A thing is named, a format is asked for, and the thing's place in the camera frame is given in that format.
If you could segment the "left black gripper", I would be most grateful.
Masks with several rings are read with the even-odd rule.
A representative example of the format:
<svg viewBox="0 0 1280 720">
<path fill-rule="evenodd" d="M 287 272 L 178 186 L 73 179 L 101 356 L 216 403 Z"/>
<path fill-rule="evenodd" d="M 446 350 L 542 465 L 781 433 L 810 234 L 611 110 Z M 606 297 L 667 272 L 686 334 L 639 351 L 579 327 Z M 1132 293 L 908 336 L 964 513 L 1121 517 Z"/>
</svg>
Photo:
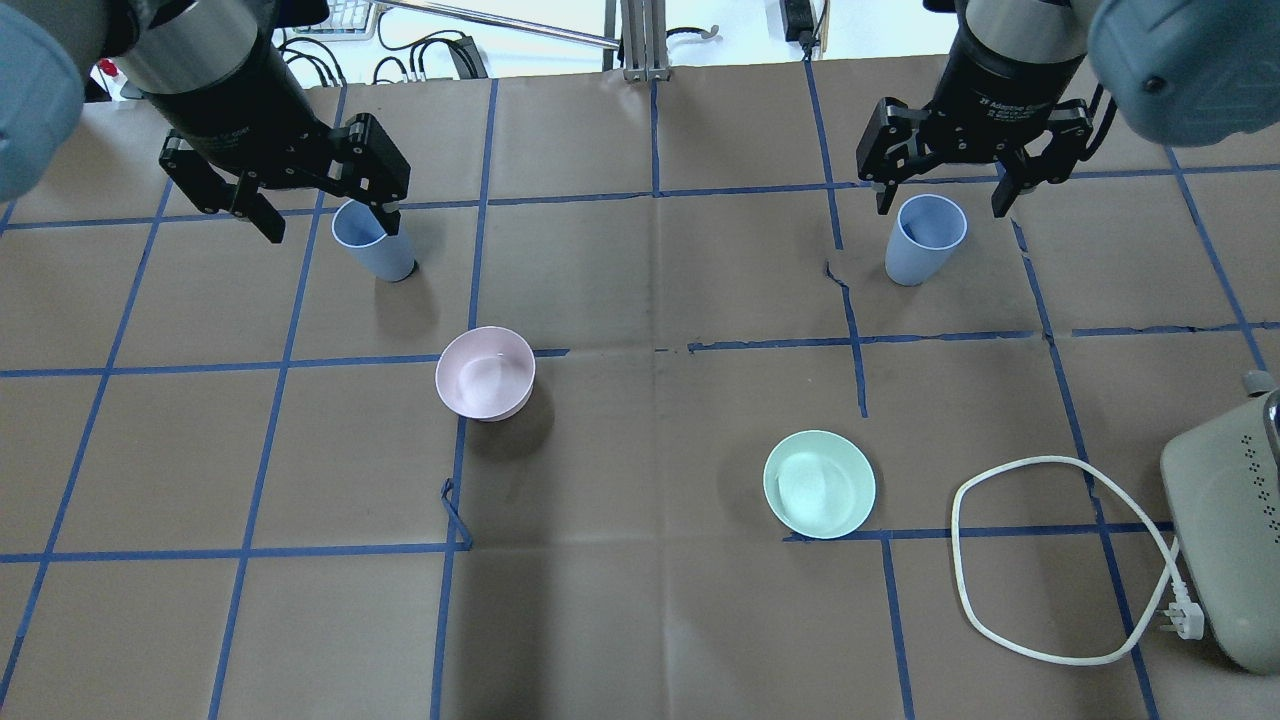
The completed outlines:
<svg viewBox="0 0 1280 720">
<path fill-rule="evenodd" d="M 370 113 L 337 128 L 315 120 L 298 129 L 243 129 L 219 142 L 173 129 L 159 165 L 200 211 L 228 211 L 270 243 L 283 242 L 287 223 L 268 191 L 311 188 L 355 200 L 372 210 L 384 234 L 397 236 L 411 178 L 408 160 Z"/>
</svg>

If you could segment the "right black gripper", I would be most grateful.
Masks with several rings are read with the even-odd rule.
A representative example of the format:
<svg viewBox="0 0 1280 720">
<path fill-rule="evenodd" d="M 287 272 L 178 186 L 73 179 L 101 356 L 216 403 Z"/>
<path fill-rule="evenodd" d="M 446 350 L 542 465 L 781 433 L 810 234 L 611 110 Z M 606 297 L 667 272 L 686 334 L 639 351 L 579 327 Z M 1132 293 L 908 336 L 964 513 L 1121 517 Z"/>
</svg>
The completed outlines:
<svg viewBox="0 0 1280 720">
<path fill-rule="evenodd" d="M 956 118 L 933 108 L 913 109 L 896 97 L 877 104 L 856 146 L 858 178 L 876 183 L 876 210 L 887 215 L 899 186 L 947 164 L 997 164 L 991 196 L 993 218 L 1005 218 L 1016 200 L 1041 183 L 1057 184 L 1084 160 L 1094 118 L 1080 99 L 1043 106 L 1027 119 Z"/>
</svg>

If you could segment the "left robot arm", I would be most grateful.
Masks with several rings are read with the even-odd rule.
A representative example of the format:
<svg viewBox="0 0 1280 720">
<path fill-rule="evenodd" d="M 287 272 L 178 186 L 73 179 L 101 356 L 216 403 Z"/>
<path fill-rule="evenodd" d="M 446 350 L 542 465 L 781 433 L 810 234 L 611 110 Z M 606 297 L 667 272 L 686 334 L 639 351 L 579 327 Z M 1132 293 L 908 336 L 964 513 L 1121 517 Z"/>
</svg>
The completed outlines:
<svg viewBox="0 0 1280 720">
<path fill-rule="evenodd" d="M 314 188 L 369 209 L 397 234 L 411 168 L 371 114 L 332 127 L 273 44 L 315 26 L 325 1 L 5 1 L 1 196 L 28 193 L 77 127 L 108 59 L 170 124 L 157 159 L 200 211 L 225 211 L 274 243 L 274 190 Z"/>
</svg>

